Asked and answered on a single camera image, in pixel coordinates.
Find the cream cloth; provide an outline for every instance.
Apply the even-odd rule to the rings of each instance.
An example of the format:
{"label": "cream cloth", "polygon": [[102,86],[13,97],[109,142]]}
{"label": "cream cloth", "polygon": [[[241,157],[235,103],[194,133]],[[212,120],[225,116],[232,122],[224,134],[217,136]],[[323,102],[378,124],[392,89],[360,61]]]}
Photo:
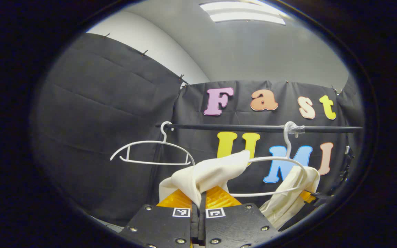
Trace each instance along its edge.
{"label": "cream cloth", "polygon": [[243,173],[250,154],[248,150],[243,150],[227,157],[203,160],[195,166],[176,171],[159,184],[160,201],[180,189],[197,207],[200,207],[201,193],[206,190],[219,186],[229,192],[227,181]]}
{"label": "cream cloth", "polygon": [[[159,184],[159,199],[162,201],[175,190],[180,189],[200,207],[201,193],[206,190],[219,186],[229,192],[227,181],[243,173],[247,167],[249,156],[250,152],[243,150],[227,157],[204,160],[195,166],[176,171]],[[301,188],[316,192],[320,179],[319,172],[312,167],[304,167],[304,169],[307,172],[307,177],[301,182]],[[276,191],[296,187],[302,176],[301,168],[293,166]],[[260,207],[260,211],[276,229],[279,229],[304,206],[304,200],[299,197],[302,191],[294,190],[272,195],[271,199]]]}
{"label": "cream cloth", "polygon": [[[320,179],[319,172],[312,167],[304,167],[307,177],[301,182],[302,189],[310,192],[316,192]],[[299,166],[293,166],[287,177],[276,191],[287,190],[298,185],[298,181],[303,174]],[[290,218],[298,213],[304,206],[303,198],[299,197],[303,190],[293,190],[287,193],[272,195],[271,199],[266,201],[260,211],[276,228],[280,229]]]}

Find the fluorescent light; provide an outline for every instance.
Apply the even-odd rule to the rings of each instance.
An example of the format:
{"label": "fluorescent light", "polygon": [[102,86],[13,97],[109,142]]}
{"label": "fluorescent light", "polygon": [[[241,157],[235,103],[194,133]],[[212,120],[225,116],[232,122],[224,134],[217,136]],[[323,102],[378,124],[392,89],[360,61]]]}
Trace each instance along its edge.
{"label": "fluorescent light", "polygon": [[245,9],[245,10],[255,10],[262,11],[271,14],[280,14],[281,11],[273,8],[269,5],[260,6],[252,3],[241,3],[241,2],[214,2],[214,3],[205,3],[200,5],[200,7],[204,11],[212,11],[212,10],[223,10],[223,9]]}
{"label": "fluorescent light", "polygon": [[286,25],[284,20],[279,17],[270,16],[268,14],[258,14],[249,12],[230,12],[230,13],[219,13],[210,15],[214,22],[232,21],[232,20],[257,20],[265,22],[274,22]]}
{"label": "fluorescent light", "polygon": [[282,11],[272,7],[272,6],[270,6],[267,3],[263,3],[262,1],[258,1],[258,0],[249,0],[249,1],[252,2],[252,3],[258,4],[260,6],[263,6],[265,8],[265,10],[269,11],[270,13],[274,14],[274,13],[278,12],[281,16],[289,18],[289,16],[286,13],[284,13],[284,12],[282,12]]}

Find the black rod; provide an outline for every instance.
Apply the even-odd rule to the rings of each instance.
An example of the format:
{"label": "black rod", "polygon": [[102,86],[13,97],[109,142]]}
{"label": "black rod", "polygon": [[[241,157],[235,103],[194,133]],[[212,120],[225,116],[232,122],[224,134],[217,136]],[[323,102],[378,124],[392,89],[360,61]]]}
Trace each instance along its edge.
{"label": "black rod", "polygon": [[[253,126],[253,125],[219,125],[219,124],[166,124],[166,128],[195,129],[195,130],[214,130],[214,131],[245,131],[245,132],[283,132],[281,126]],[[306,126],[306,133],[350,133],[359,132],[363,127],[329,127],[329,126]]]}

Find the white plastic hanger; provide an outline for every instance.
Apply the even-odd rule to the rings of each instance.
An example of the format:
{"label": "white plastic hanger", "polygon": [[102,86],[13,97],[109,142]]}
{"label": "white plastic hanger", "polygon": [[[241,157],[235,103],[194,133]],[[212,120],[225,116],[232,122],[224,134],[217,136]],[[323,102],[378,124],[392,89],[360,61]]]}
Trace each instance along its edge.
{"label": "white plastic hanger", "polygon": [[269,161],[269,160],[281,160],[281,161],[292,162],[292,163],[298,165],[301,168],[301,171],[303,173],[303,176],[299,180],[298,185],[296,187],[293,187],[293,188],[290,188],[290,189],[287,189],[287,190],[282,190],[282,191],[265,192],[265,193],[252,193],[252,194],[232,194],[231,193],[230,194],[231,196],[233,196],[233,197],[270,196],[270,195],[274,195],[274,194],[281,194],[281,193],[290,192],[290,191],[293,191],[293,190],[302,190],[302,188],[300,188],[300,184],[304,180],[304,178],[307,177],[307,172],[304,169],[303,165],[301,165],[301,163],[299,163],[296,160],[293,160],[293,159],[289,158],[290,157],[290,151],[292,149],[292,145],[291,145],[291,143],[289,141],[288,131],[290,129],[295,130],[297,128],[298,128],[298,126],[295,123],[291,122],[291,121],[288,121],[284,125],[284,131],[283,131],[284,140],[285,140],[286,145],[287,145],[286,157],[273,157],[273,156],[271,156],[271,157],[254,157],[254,158],[250,159],[248,162],[249,163],[254,163],[254,162]]}
{"label": "white plastic hanger", "polygon": [[[115,157],[116,154],[118,154],[120,151],[122,151],[125,148],[128,148],[128,150],[126,151],[126,159],[124,159],[122,156],[119,156],[120,159],[122,159],[125,162],[132,162],[132,163],[138,163],[138,164],[148,164],[148,165],[189,165],[192,162],[192,165],[195,165],[194,159],[192,158],[191,154],[189,154],[189,152],[183,148],[181,148],[178,145],[174,145],[171,143],[168,143],[166,141],[166,133],[163,130],[163,127],[166,124],[172,124],[169,121],[165,121],[164,123],[162,123],[162,125],[160,126],[160,131],[163,134],[163,141],[157,141],[157,140],[142,140],[142,141],[137,141],[137,142],[133,142],[133,143],[129,143],[126,146],[121,147],[120,149],[118,149],[115,153],[113,153],[113,155],[110,158],[110,161]],[[144,144],[144,143],[156,143],[156,144],[163,144],[163,145],[169,145],[169,146],[173,146],[173,147],[177,147],[179,149],[181,149],[182,151],[186,152],[186,161],[184,163],[158,163],[158,162],[145,162],[145,161],[138,161],[138,160],[130,160],[130,147],[132,145],[137,145],[137,144]]]}

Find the hanger hook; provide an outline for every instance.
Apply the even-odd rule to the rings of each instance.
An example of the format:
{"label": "hanger hook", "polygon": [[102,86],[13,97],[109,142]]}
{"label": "hanger hook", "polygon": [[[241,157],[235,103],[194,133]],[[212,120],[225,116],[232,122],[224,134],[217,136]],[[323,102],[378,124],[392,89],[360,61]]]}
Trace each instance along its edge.
{"label": "hanger hook", "polygon": [[166,142],[166,133],[163,130],[163,127],[165,126],[165,124],[172,124],[172,123],[169,121],[165,121],[162,123],[162,125],[160,125],[160,132],[163,134],[163,142]]}
{"label": "hanger hook", "polygon": [[294,122],[292,122],[292,121],[288,121],[284,125],[284,131],[283,131],[284,141],[285,141],[285,143],[287,145],[287,148],[286,148],[286,157],[287,158],[290,157],[290,151],[292,149],[292,144],[290,143],[290,140],[289,140],[289,137],[288,137],[288,132],[289,132],[289,129],[291,129],[291,126],[297,126],[297,125]]}

